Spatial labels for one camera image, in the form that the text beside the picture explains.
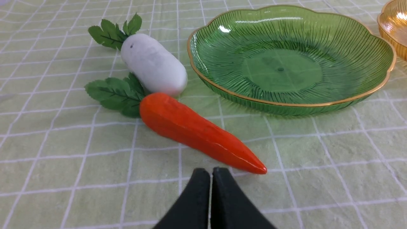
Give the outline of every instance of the bowl rim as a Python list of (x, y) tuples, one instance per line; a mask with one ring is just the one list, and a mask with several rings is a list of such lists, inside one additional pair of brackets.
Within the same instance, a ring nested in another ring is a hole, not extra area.
[[(349, 18), (349, 19), (354, 20), (354, 21), (356, 21), (357, 23), (361, 24), (363, 27), (365, 27), (365, 28), (367, 29), (367, 31), (369, 31), (369, 33), (370, 33), (371, 36), (374, 36), (374, 37), (376, 37), (376, 38), (378, 38), (378, 39), (383, 40), (386, 44), (389, 45), (389, 47), (390, 47), (390, 48), (392, 49), (392, 51), (393, 51), (392, 64), (391, 64), (390, 67), (387, 69), (386, 77), (384, 78), (384, 80), (383, 80), (379, 85), (377, 85), (377, 86), (374, 87), (373, 89), (370, 89), (369, 91), (366, 91), (366, 92), (364, 92), (364, 93), (361, 93), (361, 94), (359, 94), (359, 95), (356, 95), (356, 96), (353, 96), (353, 97), (349, 97), (349, 98), (346, 98), (346, 99), (341, 99), (341, 100), (332, 101), (332, 102), (326, 102), (326, 103), (310, 103), (310, 104), (307, 104), (307, 103), (279, 103), (279, 102), (272, 102), (272, 101), (266, 101), (266, 100), (261, 100), (261, 99), (255, 99), (255, 98), (251, 98), (251, 97), (248, 97), (248, 96), (244, 96), (244, 95), (240, 95), (240, 94), (237, 94), (237, 93), (235, 93), (235, 92), (232, 92), (232, 91), (230, 91), (230, 90), (228, 90), (228, 89), (226, 89), (226, 88), (224, 88), (224, 87), (222, 87), (222, 86), (220, 86), (220, 85), (214, 83), (213, 81), (211, 81), (210, 79), (208, 79), (207, 77), (205, 77), (205, 76), (196, 68), (195, 64), (193, 63), (193, 57), (192, 57), (192, 53), (191, 53), (191, 49), (190, 49), (190, 45), (189, 45), (190, 42), (191, 42), (191, 39), (192, 39), (193, 35), (194, 35), (196, 32), (198, 32), (198, 31), (201, 30), (201, 29), (204, 29), (204, 28), (208, 27), (208, 26), (209, 26), (212, 22), (214, 22), (217, 18), (219, 18), (219, 17), (221, 17), (221, 16), (223, 16), (223, 15), (225, 15), (225, 14), (227, 14), (227, 13), (230, 13), (230, 12), (234, 12), (234, 11), (260, 11), (260, 10), (263, 10), (263, 9), (273, 8), (273, 7), (294, 7), (294, 8), (300, 8), (300, 9), (308, 10), (308, 11), (311, 11), (311, 12), (316, 13), (316, 14), (338, 15), (338, 16), (341, 16), (341, 17)], [(211, 84), (212, 86), (218, 88), (219, 90), (221, 90), (221, 91), (223, 91), (223, 92), (225, 92), (225, 93), (227, 93), (227, 94), (230, 94), (230, 95), (232, 95), (232, 96), (238, 97), (238, 98), (240, 98), (240, 99), (245, 99), (245, 100), (248, 100), (248, 101), (263, 103), (263, 104), (267, 104), (267, 105), (285, 106), (285, 107), (324, 107), (324, 106), (331, 106), (331, 105), (336, 105), (336, 104), (351, 102), (351, 101), (354, 101), (354, 100), (357, 100), (357, 99), (366, 97), (366, 96), (368, 96), (368, 95), (371, 95), (371, 94), (373, 94), (374, 92), (376, 92), (377, 90), (379, 90), (380, 88), (382, 88), (382, 87), (388, 82), (388, 80), (389, 80), (389, 78), (390, 78), (390, 72), (393, 70), (394, 66), (396, 65), (396, 60), (397, 60), (396, 50), (394, 49), (393, 45), (392, 45), (390, 42), (388, 42), (386, 39), (383, 39), (382, 37), (379, 37), (379, 36), (374, 35), (374, 34), (372, 33), (372, 31), (371, 31), (364, 23), (360, 22), (359, 20), (356, 20), (356, 19), (354, 19), (354, 18), (345, 16), (345, 15), (342, 15), (342, 14), (338, 14), (338, 13), (316, 12), (316, 11), (314, 11), (314, 10), (311, 10), (311, 9), (308, 9), (308, 8), (305, 8), (305, 7), (300, 7), (300, 6), (295, 6), (295, 5), (289, 5), (289, 4), (269, 5), (269, 6), (265, 6), (265, 7), (261, 7), (261, 8), (257, 8), (257, 9), (234, 9), (234, 10), (230, 10), (230, 11), (226, 11), (226, 12), (224, 12), (224, 13), (221, 13), (221, 14), (219, 14), (218, 16), (214, 17), (212, 20), (210, 20), (206, 25), (195, 29), (195, 30), (189, 35), (189, 38), (188, 38), (188, 40), (187, 40), (186, 46), (187, 46), (187, 52), (188, 52), (188, 57), (189, 57), (189, 60), (190, 60), (191, 67), (192, 67), (192, 69), (194, 70), (194, 72), (197, 73), (198, 76), (199, 76), (202, 80), (208, 82), (209, 84)]]
[(394, 38), (393, 35), (391, 35), (389, 32), (387, 32), (387, 30), (384, 28), (383, 23), (382, 23), (382, 21), (381, 21), (381, 16), (382, 16), (384, 13), (386, 13), (387, 7), (389, 6), (389, 4), (392, 3), (392, 2), (397, 2), (397, 1), (402, 2), (402, 1), (404, 1), (404, 0), (390, 0), (390, 1), (388, 1), (388, 2), (387, 2), (386, 4), (384, 4), (384, 6), (382, 7), (382, 10), (381, 10), (381, 12), (379, 13), (379, 15), (377, 16), (376, 21), (377, 21), (377, 24), (379, 25), (380, 29), (383, 30), (383, 32), (385, 32), (385, 33), (387, 34), (387, 36), (389, 36), (391, 39), (393, 39), (395, 42), (397, 42), (398, 45), (400, 45), (400, 46), (402, 46), (403, 48), (407, 49), (407, 46), (405, 46), (405, 45), (399, 43), (399, 42), (397, 41), (397, 39)]

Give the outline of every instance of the green glass plate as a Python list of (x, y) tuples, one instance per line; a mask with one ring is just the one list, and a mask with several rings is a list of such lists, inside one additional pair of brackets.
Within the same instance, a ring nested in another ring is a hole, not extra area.
[(360, 22), (290, 5), (228, 11), (187, 44), (210, 89), (276, 115), (355, 104), (385, 85), (396, 63), (393, 46)]

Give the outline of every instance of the green leaf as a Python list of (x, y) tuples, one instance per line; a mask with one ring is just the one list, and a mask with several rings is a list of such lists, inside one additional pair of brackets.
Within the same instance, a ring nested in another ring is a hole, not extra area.
[(129, 103), (120, 113), (130, 118), (140, 118), (140, 103)]
[(127, 21), (125, 21), (125, 24), (123, 25), (123, 31), (127, 36), (131, 36), (140, 30), (141, 24), (142, 19), (136, 13), (128, 23)]
[(122, 41), (124, 41), (124, 40), (126, 40), (128, 38), (128, 36), (124, 32), (122, 32), (120, 30), (120, 27), (119, 27), (119, 25), (117, 23), (116, 23), (116, 34), (120, 38), (120, 40), (122, 40)]
[(96, 41), (105, 47), (120, 50), (125, 39), (117, 34), (116, 26), (106, 19), (102, 19), (101, 26), (91, 26), (89, 34)]
[(123, 32), (129, 36), (129, 27), (127, 26), (127, 21), (123, 24)]
[(140, 95), (130, 85), (117, 78), (95, 80), (85, 85), (88, 95), (110, 110), (118, 110), (127, 117), (140, 117)]
[(129, 73), (129, 75), (123, 80), (130, 85), (131, 90), (136, 91), (141, 96), (145, 96), (144, 88), (141, 85), (140, 81), (137, 79), (136, 75), (134, 75), (133, 73)]

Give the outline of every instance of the toy carrot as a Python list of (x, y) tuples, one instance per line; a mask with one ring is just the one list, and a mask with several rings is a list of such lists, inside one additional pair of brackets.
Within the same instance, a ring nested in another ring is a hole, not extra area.
[(173, 97), (156, 92), (144, 96), (143, 87), (130, 73), (120, 80), (107, 78), (85, 86), (90, 97), (105, 108), (141, 117), (157, 134), (197, 149), (236, 169), (265, 174), (267, 168), (239, 139), (203, 118)]
[(197, 149), (215, 160), (255, 174), (267, 173), (263, 163), (239, 139), (164, 93), (140, 103), (143, 122), (157, 134)]

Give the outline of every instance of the checkered tablecloth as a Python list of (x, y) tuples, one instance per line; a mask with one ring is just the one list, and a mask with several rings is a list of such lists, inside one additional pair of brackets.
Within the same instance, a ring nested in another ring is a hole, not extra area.
[(118, 52), (87, 28), (138, 12), (141, 33), (186, 66), (181, 97), (242, 139), (267, 175), (233, 170), (280, 229), (402, 229), (407, 225), (407, 66), (351, 108), (313, 117), (263, 116), (220, 98), (189, 65), (186, 40), (232, 9), (293, 4), (354, 17), (378, 34), (386, 0), (10, 0), (0, 6), (0, 227), (147, 229), (195, 167), (224, 166), (101, 108), (84, 91), (126, 77)]

